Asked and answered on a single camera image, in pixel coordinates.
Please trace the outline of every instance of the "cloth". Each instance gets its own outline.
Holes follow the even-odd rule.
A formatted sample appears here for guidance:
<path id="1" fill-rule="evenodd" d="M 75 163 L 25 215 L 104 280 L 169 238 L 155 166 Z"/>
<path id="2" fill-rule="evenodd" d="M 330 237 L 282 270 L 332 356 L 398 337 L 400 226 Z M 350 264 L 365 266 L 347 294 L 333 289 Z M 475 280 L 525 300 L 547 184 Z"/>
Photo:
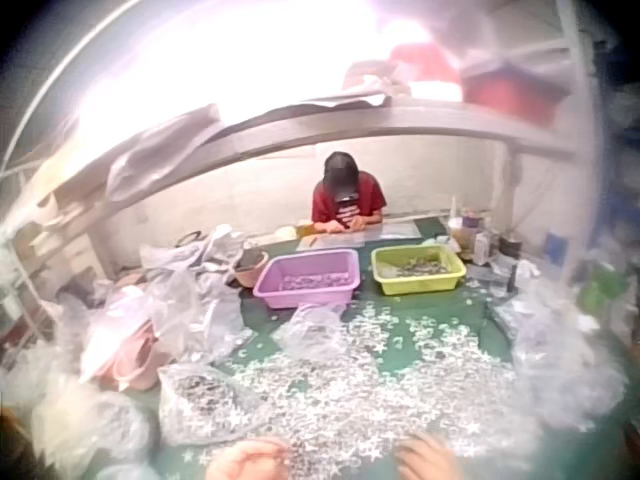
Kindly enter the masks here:
<path id="1" fill-rule="evenodd" d="M 358 178 L 358 198 L 348 202 L 337 203 L 329 194 L 324 183 L 318 182 L 313 191 L 313 209 L 311 218 L 314 222 L 330 222 L 338 220 L 349 227 L 356 215 L 368 217 L 373 212 L 387 206 L 380 184 L 367 172 L 360 172 Z"/>

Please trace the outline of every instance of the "human hand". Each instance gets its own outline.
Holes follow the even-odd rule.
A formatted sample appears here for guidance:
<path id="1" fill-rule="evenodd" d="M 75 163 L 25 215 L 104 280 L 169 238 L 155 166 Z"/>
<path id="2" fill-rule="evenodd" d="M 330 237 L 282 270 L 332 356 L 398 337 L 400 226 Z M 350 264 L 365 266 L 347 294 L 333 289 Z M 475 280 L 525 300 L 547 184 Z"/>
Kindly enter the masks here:
<path id="1" fill-rule="evenodd" d="M 351 219 L 351 225 L 349 225 L 349 229 L 352 232 L 360 232 L 364 230 L 364 227 L 367 226 L 367 223 L 364 221 L 364 217 L 360 215 L 356 215 Z"/>
<path id="2" fill-rule="evenodd" d="M 209 464 L 206 480 L 287 480 L 288 446 L 277 438 L 257 438 L 224 449 Z"/>
<path id="3" fill-rule="evenodd" d="M 327 233 L 342 233 L 347 229 L 337 220 L 331 220 L 330 222 L 325 224 L 325 230 Z"/>
<path id="4" fill-rule="evenodd" d="M 396 458 L 404 480 L 462 480 L 454 453 L 433 437 L 413 435 L 399 445 Z"/>

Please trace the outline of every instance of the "workbench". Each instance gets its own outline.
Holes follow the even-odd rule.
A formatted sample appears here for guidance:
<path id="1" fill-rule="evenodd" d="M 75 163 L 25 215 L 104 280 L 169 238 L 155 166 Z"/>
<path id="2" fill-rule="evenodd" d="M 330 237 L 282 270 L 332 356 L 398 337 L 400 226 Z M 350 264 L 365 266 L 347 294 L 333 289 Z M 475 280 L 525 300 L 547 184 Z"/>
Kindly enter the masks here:
<path id="1" fill-rule="evenodd" d="M 435 218 L 417 220 L 416 224 L 425 239 L 444 233 L 443 226 Z M 461 324 L 469 326 L 472 332 L 478 336 L 480 347 L 484 351 L 504 361 L 510 361 L 509 341 L 500 327 L 492 320 L 486 301 L 488 295 L 483 293 L 483 291 L 486 292 L 484 288 L 470 288 L 460 285 L 456 290 L 450 292 L 399 297 L 387 297 L 382 294 L 369 270 L 371 251 L 380 246 L 416 244 L 420 241 L 420 239 L 412 239 L 371 242 L 358 250 L 362 282 L 356 291 L 354 300 L 357 300 L 359 306 L 349 307 L 342 317 L 343 320 L 351 320 L 362 310 L 364 302 L 367 301 L 373 301 L 378 311 L 384 306 L 390 307 L 392 314 L 401 319 L 429 315 L 440 323 L 447 323 L 452 317 L 457 317 Z M 270 245 L 265 249 L 273 258 L 291 254 L 295 251 L 297 243 L 297 241 L 282 242 Z M 261 299 L 254 298 L 247 290 L 242 292 L 241 297 L 245 324 L 256 332 L 256 336 L 249 344 L 242 347 L 247 352 L 244 358 L 239 358 L 237 353 L 233 357 L 233 361 L 236 363 L 246 363 L 264 358 L 278 351 L 278 347 L 271 340 L 270 335 L 284 321 L 291 318 L 294 312 L 294 310 L 270 310 Z M 384 371 L 404 368 L 420 358 L 413 348 L 412 334 L 404 321 L 397 325 L 394 335 L 403 336 L 404 346 L 400 350 L 390 348 L 383 354 L 384 363 L 380 365 L 380 369 Z M 603 332 L 603 335 L 607 337 L 606 341 L 610 343 L 612 351 L 619 354 L 629 377 L 625 399 L 609 415 L 596 421 L 596 428 L 593 432 L 545 431 L 539 451 L 531 462 L 533 468 L 527 477 L 530 480 L 624 478 L 622 453 L 625 445 L 622 427 L 629 416 L 640 410 L 640 376 L 637 366 L 633 364 L 617 338 L 614 338 L 609 332 Z M 262 344 L 260 350 L 256 348 L 258 343 Z M 149 392 L 132 392 L 129 395 L 146 407 L 157 411 L 159 394 L 160 387 L 156 386 Z M 185 463 L 183 460 L 183 453 L 187 449 L 194 452 L 193 461 L 189 463 Z M 198 457 L 203 450 L 207 449 L 160 446 L 151 464 L 163 479 L 204 479 L 206 467 L 198 462 Z M 499 465 L 500 458 L 489 458 L 487 461 Z M 96 472 L 107 463 L 107 459 L 96 455 L 84 478 L 94 478 Z M 347 472 L 342 478 L 391 480 L 398 478 L 398 476 L 395 461 L 391 455 L 388 455 L 374 463 L 363 460 L 363 466 L 357 473 Z"/>

